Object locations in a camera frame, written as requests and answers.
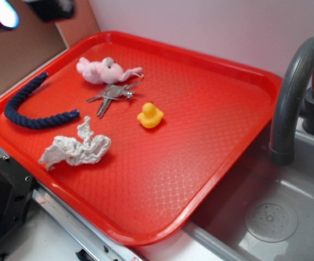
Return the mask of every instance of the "crumpled tissue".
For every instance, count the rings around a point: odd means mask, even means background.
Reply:
[[[46,170],[48,171],[54,169],[55,163],[63,160],[66,160],[71,166],[99,162],[107,152],[111,139],[104,135],[92,138],[94,132],[90,130],[89,121],[90,117],[86,116],[84,123],[77,127],[78,136],[83,139],[82,143],[75,138],[56,136],[53,144],[46,148],[39,163],[47,163]]]

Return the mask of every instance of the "drain cover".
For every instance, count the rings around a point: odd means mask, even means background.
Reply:
[[[256,238],[265,242],[283,241],[296,231],[294,209],[278,198],[263,198],[251,203],[245,211],[245,225]]]

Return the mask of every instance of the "white wall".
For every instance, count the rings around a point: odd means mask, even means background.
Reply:
[[[314,36],[314,0],[89,0],[118,30],[285,74]]]

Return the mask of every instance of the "gray sink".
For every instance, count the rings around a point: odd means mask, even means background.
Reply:
[[[294,163],[278,167],[269,160],[269,132],[268,126],[190,221],[204,241],[226,247],[228,260],[314,260],[314,136],[297,132]]]

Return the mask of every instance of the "yellow rubber duck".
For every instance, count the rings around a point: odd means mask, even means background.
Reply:
[[[142,126],[151,129],[157,126],[163,117],[164,113],[161,110],[153,103],[147,102],[143,105],[142,113],[139,113],[137,119],[141,122]]]

